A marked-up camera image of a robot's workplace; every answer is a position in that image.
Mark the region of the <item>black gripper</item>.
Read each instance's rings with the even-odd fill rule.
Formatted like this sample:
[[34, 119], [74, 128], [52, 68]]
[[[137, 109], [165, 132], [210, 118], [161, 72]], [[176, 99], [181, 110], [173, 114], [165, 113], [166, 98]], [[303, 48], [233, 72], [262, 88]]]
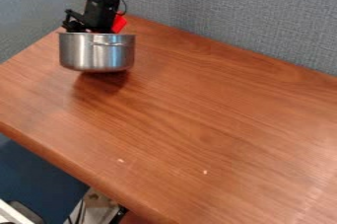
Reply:
[[61, 26], [69, 33], [112, 33], [121, 0], [86, 0], [84, 12], [65, 10]]

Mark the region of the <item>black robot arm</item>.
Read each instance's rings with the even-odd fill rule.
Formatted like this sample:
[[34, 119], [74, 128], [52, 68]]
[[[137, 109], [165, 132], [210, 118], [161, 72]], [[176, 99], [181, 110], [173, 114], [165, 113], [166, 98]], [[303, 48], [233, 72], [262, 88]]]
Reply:
[[66, 9], [61, 26], [68, 33], [112, 34], [113, 23], [124, 0], [86, 0], [81, 13]]

